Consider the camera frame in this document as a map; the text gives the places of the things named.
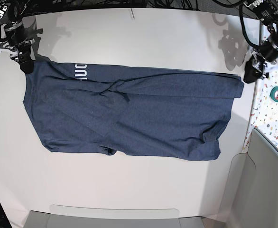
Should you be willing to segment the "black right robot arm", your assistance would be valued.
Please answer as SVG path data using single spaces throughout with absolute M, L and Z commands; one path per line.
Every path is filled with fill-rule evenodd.
M 30 74 L 34 70 L 34 61 L 31 59 L 31 45 L 34 39 L 29 38 L 22 13 L 26 4 L 22 7 L 17 0 L 0 1 L 0 54 L 9 53 L 11 60 L 17 62 L 20 70 Z

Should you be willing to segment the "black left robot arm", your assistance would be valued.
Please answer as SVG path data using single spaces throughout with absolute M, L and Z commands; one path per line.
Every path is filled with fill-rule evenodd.
M 249 8 L 260 23 L 266 27 L 269 36 L 255 44 L 246 32 L 243 8 Z M 244 82 L 253 83 L 268 78 L 270 72 L 278 70 L 278 0 L 245 0 L 239 6 L 242 34 L 250 46 L 250 59 L 245 64 Z

